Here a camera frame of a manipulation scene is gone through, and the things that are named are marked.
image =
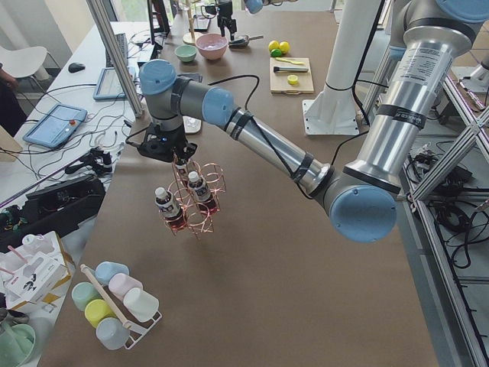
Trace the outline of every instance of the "pink bowl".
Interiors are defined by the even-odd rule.
[[[226,52],[228,40],[217,33],[203,34],[197,38],[196,47],[207,60],[217,60]]]

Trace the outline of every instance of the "brown table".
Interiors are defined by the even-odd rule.
[[[342,136],[306,137],[304,96],[269,92],[267,45],[289,41],[291,57],[309,57],[316,93],[329,65],[337,25],[326,12],[263,11],[235,15],[239,34],[264,34],[218,61],[175,62],[176,20],[163,58],[204,82],[241,73],[261,78],[249,108],[281,134],[329,161]],[[226,83],[244,103],[252,80]],[[225,133],[204,125],[190,137],[196,160],[219,163],[228,192],[214,233],[174,237],[154,206],[154,189],[173,179],[169,164],[127,147],[100,210],[82,262],[125,263],[160,300],[164,319],[133,350],[106,350],[67,299],[42,366],[433,366],[438,365],[410,267],[395,229],[372,245],[349,242],[322,208],[303,198],[281,172]],[[361,144],[348,143],[339,164]],[[73,284],[86,279],[80,273]]]

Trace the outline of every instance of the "chair leg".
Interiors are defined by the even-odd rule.
[[[37,81],[37,79],[35,78],[35,76],[34,76],[34,75],[31,75],[31,76],[29,76],[29,77],[30,77],[30,78],[31,78],[31,79],[32,79],[32,80],[33,80],[33,81],[34,81],[34,82],[37,84],[37,86],[39,87],[39,89],[40,89],[40,90],[42,90],[42,91],[43,91],[43,93],[45,93],[45,92],[46,92],[46,91],[44,90],[44,88],[42,87],[42,85],[41,85],[41,84],[39,84],[39,82]]]
[[[58,64],[58,62],[56,61],[56,59],[53,57],[53,55],[51,55],[51,52],[47,52],[47,54],[49,55],[49,57],[51,58],[51,60],[56,64],[56,66],[58,67],[58,69],[61,70],[61,66]]]

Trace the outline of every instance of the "blue joint cap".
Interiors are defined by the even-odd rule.
[[[141,91],[144,95],[155,95],[171,88],[176,80],[176,71],[166,60],[151,60],[139,70]]]
[[[446,14],[464,23],[482,23],[489,19],[487,0],[436,0],[436,3]]]
[[[207,123],[224,128],[231,118],[235,99],[231,92],[222,88],[211,88],[202,101],[202,116]]]
[[[389,46],[389,56],[394,61],[400,61],[403,58],[405,52],[405,47]]]
[[[263,2],[261,0],[245,0],[244,4],[252,14],[257,14],[263,8]]]
[[[344,237],[356,242],[374,242],[390,233],[396,224],[393,197],[379,187],[348,188],[331,205],[329,218]]]

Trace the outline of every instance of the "person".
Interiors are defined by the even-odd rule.
[[[27,116],[18,104],[14,91],[18,81],[2,68],[0,63],[0,126],[14,136],[21,128]]]

